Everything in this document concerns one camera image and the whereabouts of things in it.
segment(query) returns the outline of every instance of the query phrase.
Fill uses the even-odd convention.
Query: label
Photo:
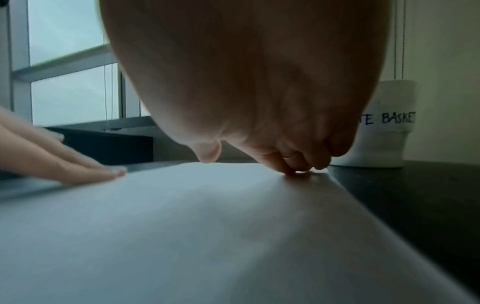
[[[369,107],[360,117],[359,128],[369,132],[410,132],[416,114],[405,106]]]

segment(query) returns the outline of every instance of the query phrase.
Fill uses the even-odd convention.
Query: palm
[[[289,173],[325,168],[352,144],[384,58],[387,2],[103,0],[101,11],[169,136],[205,162],[225,140]]]

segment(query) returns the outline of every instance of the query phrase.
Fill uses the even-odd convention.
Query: human hand
[[[111,170],[63,145],[63,136],[36,128],[0,109],[0,170],[64,184],[113,180],[126,173]]]
[[[160,128],[283,173],[353,143],[383,65],[388,0],[101,0],[113,52]]]

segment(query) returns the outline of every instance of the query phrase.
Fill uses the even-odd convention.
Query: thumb
[[[222,152],[222,144],[220,141],[210,143],[195,143],[188,145],[193,150],[199,161],[204,164],[217,161]]]

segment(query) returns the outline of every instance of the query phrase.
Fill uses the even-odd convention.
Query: glass
[[[55,126],[119,117],[118,65],[107,65],[31,84],[35,125]]]
[[[150,116],[150,112],[144,106],[144,104],[140,101],[140,116]]]
[[[105,43],[97,0],[28,0],[30,64]]]

